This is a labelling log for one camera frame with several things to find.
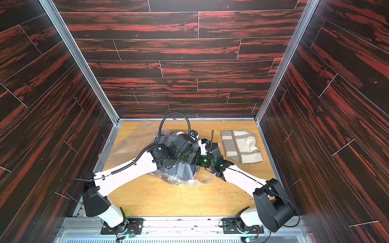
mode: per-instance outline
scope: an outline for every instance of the beige plaid towel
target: beige plaid towel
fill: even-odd
[[[226,156],[238,164],[262,162],[254,134],[245,130],[220,131]]]

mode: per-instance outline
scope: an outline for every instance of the plastic bag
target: plastic bag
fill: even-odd
[[[154,141],[158,129],[159,123],[144,119],[134,132],[112,147],[105,169],[116,167],[137,157],[144,147]],[[162,129],[162,133],[165,135],[176,134],[168,129]],[[203,185],[210,183],[213,179],[213,174],[205,171],[204,168],[185,162],[178,162],[171,168],[161,168],[150,174],[172,185]]]

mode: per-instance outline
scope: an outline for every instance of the wood grain wall panel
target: wood grain wall panel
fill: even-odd
[[[122,60],[236,59],[239,38],[115,40]]]
[[[166,113],[166,114],[121,114],[120,118],[121,119],[125,119],[125,118],[129,118],[129,119],[131,119],[131,118],[146,118],[146,119],[160,118],[161,119],[161,118],[164,118],[168,114],[169,113]],[[197,114],[185,113],[185,115],[188,118],[197,118]],[[182,118],[182,116],[180,116],[180,115],[176,115],[176,116],[175,115],[171,115],[171,116],[169,116],[169,118]]]
[[[91,104],[97,100],[97,96],[85,77],[82,77],[80,82],[83,84],[80,85],[80,88],[74,95],[74,98],[83,110],[88,110],[91,108]]]
[[[317,13],[347,31],[389,51],[389,27],[385,1],[321,1]]]
[[[76,39],[75,42],[85,59],[120,60],[114,40]]]
[[[156,78],[156,79],[98,78],[97,81],[100,83],[101,88],[105,92],[109,92],[109,91],[151,92],[151,90],[153,92],[197,91],[197,78]]]
[[[350,227],[350,230],[354,231],[356,235],[359,235],[363,242],[389,242],[389,234],[384,230],[380,222]]]
[[[335,153],[354,138],[310,89],[292,64],[289,64],[283,79],[288,93],[330,154]]]
[[[281,80],[277,89],[275,90],[274,97],[277,100],[278,104],[281,102],[281,99],[284,97],[287,88],[285,87],[284,82]]]
[[[260,102],[267,94],[267,90],[260,91],[232,91],[228,95],[228,103],[251,103]]]
[[[357,141],[333,157],[376,219],[389,230],[389,176]]]
[[[198,91],[268,90],[274,76],[198,78]]]
[[[362,94],[389,113],[387,52],[328,21],[317,35],[312,50]]]
[[[164,77],[239,77],[269,73],[272,59],[161,61]]]
[[[82,116],[74,121],[76,125],[65,139],[74,150],[78,151],[81,148],[82,143],[98,119],[101,111],[100,102],[96,99],[95,102],[83,112]]]
[[[77,151],[75,158],[72,163],[69,165],[64,177],[70,178],[83,178],[84,172],[88,168],[94,168],[98,160],[98,154],[101,153],[105,140],[102,138],[102,133],[106,131],[107,126],[112,127],[111,124],[107,124],[106,120],[107,114],[105,111],[102,111],[94,125],[90,129],[90,132],[87,134],[84,142],[82,143],[80,149]],[[84,186],[83,182],[77,180],[63,179],[62,186],[66,191],[74,198],[81,198],[82,189]],[[57,188],[57,192],[60,193],[62,187]],[[73,201],[69,203],[68,208],[65,210],[65,216],[71,217],[77,202]]]
[[[296,9],[304,9],[305,6],[307,5],[307,3],[308,3],[308,0],[298,0],[295,8]]]
[[[103,147],[105,145],[105,139],[101,135],[101,131],[103,128],[99,127],[99,124],[103,125],[104,119],[100,118],[97,122],[97,125],[94,126],[94,127],[97,127],[97,132],[94,132],[95,129],[92,129],[91,132],[89,133],[88,137],[93,137],[93,140],[91,141],[91,140],[89,140],[89,138],[85,139],[85,142],[90,141],[90,144],[87,144],[85,146],[83,144],[84,148],[81,148],[80,150],[84,151],[84,153],[83,153],[83,155],[79,156],[83,159],[82,161],[84,161],[84,163],[81,164],[80,166],[78,166],[75,171],[70,171],[68,169],[67,173],[71,174],[70,177],[72,177],[72,178],[84,178],[84,176],[83,176],[84,173],[88,170],[93,170],[93,168],[95,167],[95,165],[98,161],[98,155],[99,155],[99,153],[102,152]],[[64,186],[64,188],[66,189],[66,191],[70,195],[72,195],[72,197],[79,199],[82,196],[84,183],[82,181],[73,180],[73,181],[70,181],[68,184],[66,184]],[[71,200],[69,202],[69,205],[67,206],[67,208],[65,210],[64,215],[66,217],[72,217],[77,204],[78,203],[76,201]]]
[[[172,104],[170,112],[180,113],[251,113],[255,103],[231,103],[231,104]]]
[[[40,55],[20,25],[0,33],[0,82]]]
[[[199,38],[291,36],[302,10],[200,12]]]
[[[0,134],[26,109],[27,107],[0,85]]]
[[[54,190],[58,186],[59,178],[63,177],[75,155],[76,152],[63,142],[16,213],[13,221],[8,225],[2,237],[0,237],[0,241],[28,242],[46,207],[49,205]]]
[[[149,12],[147,0],[54,0],[60,12]]]
[[[41,53],[62,41],[47,14],[20,25]]]
[[[339,75],[320,99],[389,174],[389,116]]]
[[[294,9],[296,0],[149,0],[152,12]]]
[[[52,198],[27,243],[53,242],[63,223],[65,218],[63,215],[69,204],[69,199],[52,193]]]
[[[116,110],[116,112],[119,114],[119,117],[121,115],[125,114],[169,114],[170,112],[173,112],[170,110],[167,104],[139,104],[134,105],[132,102],[114,102],[111,101],[112,106]]]
[[[310,47],[316,39],[317,34],[321,30],[321,26],[324,24],[325,20],[325,18],[314,13],[304,31],[303,36],[301,37],[301,41]]]
[[[93,74],[101,78],[161,78],[158,61],[87,61]]]
[[[197,12],[61,13],[74,38],[197,38]]]
[[[301,41],[293,54],[291,63],[317,96],[323,93],[337,74]]]
[[[0,3],[0,32],[45,13],[38,0],[6,0]]]
[[[270,68],[270,71],[268,75],[275,75],[275,73],[278,70],[278,67],[280,66],[282,58],[274,58],[274,61],[272,63],[272,67]]]
[[[74,58],[61,41],[4,81],[3,85],[30,106],[74,63]]]
[[[81,77],[83,74],[78,66],[73,66],[34,106],[28,108],[0,135],[0,166],[13,170],[19,164],[63,106],[73,98]]]
[[[0,232],[4,233],[7,226],[22,206],[34,185],[47,169],[50,161],[63,145],[63,141],[71,132],[76,120],[83,112],[76,101],[63,104],[61,113],[53,123],[35,141],[30,151],[12,171],[10,176],[0,186]]]
[[[290,36],[242,38],[238,59],[281,58],[289,45],[290,39]]]
[[[289,92],[280,106],[300,144],[299,157],[306,173],[299,171],[299,174],[308,183],[312,199],[331,231],[340,237],[341,228],[375,220]],[[342,237],[344,242],[349,242],[351,236],[345,234]]]
[[[256,115],[257,113],[200,113],[197,118],[254,118]]]
[[[227,103],[228,92],[162,92],[136,93],[140,104],[202,104]]]

